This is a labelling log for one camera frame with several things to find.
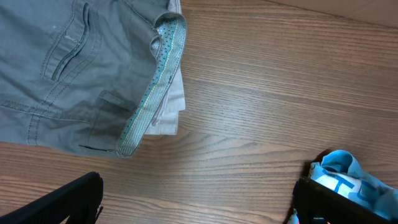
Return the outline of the light blue printed t-shirt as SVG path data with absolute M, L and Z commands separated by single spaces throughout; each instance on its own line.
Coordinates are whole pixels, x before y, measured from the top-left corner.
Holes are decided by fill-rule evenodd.
M 311 163 L 308 174 L 302 177 L 314 180 L 390 223 L 397 223 L 397 189 L 365 172 L 347 151 L 336 150 L 325 154 L 320 161 Z M 294 201 L 287 223 L 299 223 Z

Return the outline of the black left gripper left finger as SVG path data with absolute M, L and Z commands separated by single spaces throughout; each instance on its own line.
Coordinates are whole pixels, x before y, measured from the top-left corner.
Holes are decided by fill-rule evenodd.
M 89 172 L 1 217 L 3 224 L 95 224 L 103 210 L 103 179 Z

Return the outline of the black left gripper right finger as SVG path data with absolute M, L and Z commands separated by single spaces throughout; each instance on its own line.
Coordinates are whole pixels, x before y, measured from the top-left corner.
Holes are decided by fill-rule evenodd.
M 293 190 L 300 224 L 390 224 L 390 221 L 326 188 L 301 177 Z

